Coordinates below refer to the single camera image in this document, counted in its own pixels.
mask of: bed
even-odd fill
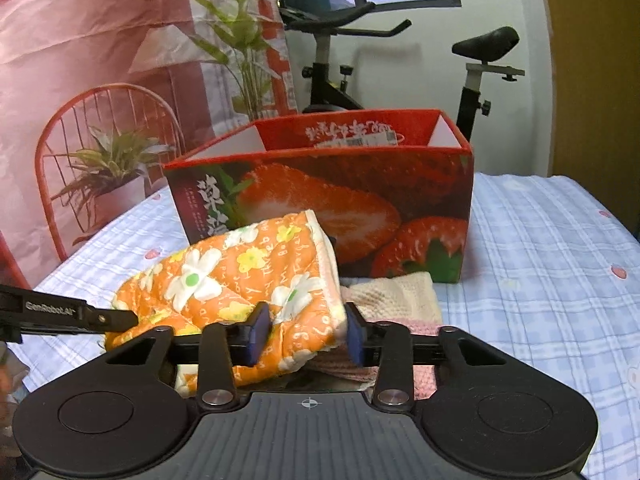
[[[37,289],[101,308],[132,274],[188,244],[167,188],[100,233]],[[640,478],[640,244],[574,181],[476,174],[462,280],[436,285],[458,326],[580,391],[600,431],[583,471]],[[33,390],[102,352],[100,336],[13,345]]]

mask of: pink towel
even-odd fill
[[[369,319],[369,321],[393,321],[409,327],[413,334],[438,335],[440,325],[416,319],[403,317],[393,319]],[[326,374],[370,383],[376,380],[378,368],[358,368],[351,363],[346,346],[340,346],[329,352],[318,352],[318,355],[311,359],[306,368],[324,372]],[[436,379],[433,366],[414,366],[414,397],[415,399],[428,399],[436,391]]]

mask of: exercise bike seat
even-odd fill
[[[354,22],[358,18],[361,18],[365,14],[369,14],[376,8],[376,4],[373,2],[367,2],[366,4],[349,7],[348,9],[331,10],[324,16],[314,16],[308,14],[309,18],[296,18],[293,20],[287,20],[287,30],[299,30],[300,32],[308,32],[310,34],[321,34],[332,28],[343,27]]]
[[[501,27],[482,36],[455,43],[451,51],[458,56],[491,63],[504,57],[520,41],[518,33],[512,27]]]

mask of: silver screw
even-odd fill
[[[402,390],[391,388],[378,394],[378,400],[387,406],[399,406],[409,400],[409,394]]]
[[[224,406],[234,400],[234,394],[228,390],[209,390],[202,394],[202,402],[211,406]]]

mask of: cardboard box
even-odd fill
[[[459,280],[471,148],[439,110],[255,121],[165,166],[190,243],[313,209],[344,277]]]

